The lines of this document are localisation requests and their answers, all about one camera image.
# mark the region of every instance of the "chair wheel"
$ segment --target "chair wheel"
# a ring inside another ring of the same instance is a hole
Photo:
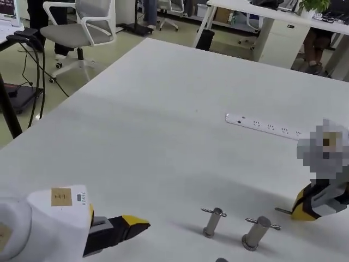
[[[54,84],[55,82],[56,82],[56,78],[49,78],[49,82],[51,83],[51,84]]]

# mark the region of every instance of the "monitor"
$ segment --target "monitor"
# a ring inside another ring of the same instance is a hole
[[[12,26],[21,26],[17,0],[0,0],[0,23],[8,21]]]

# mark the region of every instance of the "power strip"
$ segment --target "power strip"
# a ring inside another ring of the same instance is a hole
[[[257,131],[282,136],[283,138],[289,138],[298,140],[300,138],[307,138],[303,131],[298,129],[290,129],[285,126],[271,124],[263,121],[259,121],[255,118],[248,118],[241,115],[226,114],[225,122],[229,124],[236,124],[237,126],[251,128]]]

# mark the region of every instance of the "box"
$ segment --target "box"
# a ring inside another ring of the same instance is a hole
[[[197,4],[197,16],[204,17],[207,11],[207,5],[205,4]]]
[[[217,8],[216,16],[214,21],[221,22],[221,23],[228,23],[230,13],[232,11],[225,9],[225,8]]]

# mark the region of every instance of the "person's leg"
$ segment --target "person's leg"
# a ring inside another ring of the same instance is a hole
[[[320,63],[320,60],[322,58],[322,53],[325,48],[327,48],[331,43],[331,38],[327,36],[319,37],[315,40],[314,47],[315,47],[315,60],[316,63]]]
[[[44,0],[27,0],[28,3],[28,13],[30,18],[29,26],[30,28],[37,29],[38,32],[35,34],[37,39],[41,42],[42,46],[45,46],[45,37],[40,34],[40,29],[47,26],[49,22],[49,17],[43,8]],[[32,42],[35,49],[41,50],[40,46],[36,42]]]
[[[310,66],[316,64],[316,54],[314,48],[315,40],[316,32],[313,30],[313,28],[310,28],[304,40],[305,60],[308,62]]]
[[[149,20],[149,0],[143,0],[143,7],[144,7],[144,18],[143,21],[144,22],[148,22]]]
[[[53,0],[53,2],[65,2],[65,1]],[[66,25],[68,23],[66,7],[51,7],[50,11],[53,18],[56,20],[57,24]],[[55,53],[57,55],[67,56],[69,51],[72,51],[72,49],[63,45],[55,44]]]
[[[156,26],[157,19],[158,19],[158,1],[146,0],[146,2],[148,2],[147,22],[149,23],[150,26]]]

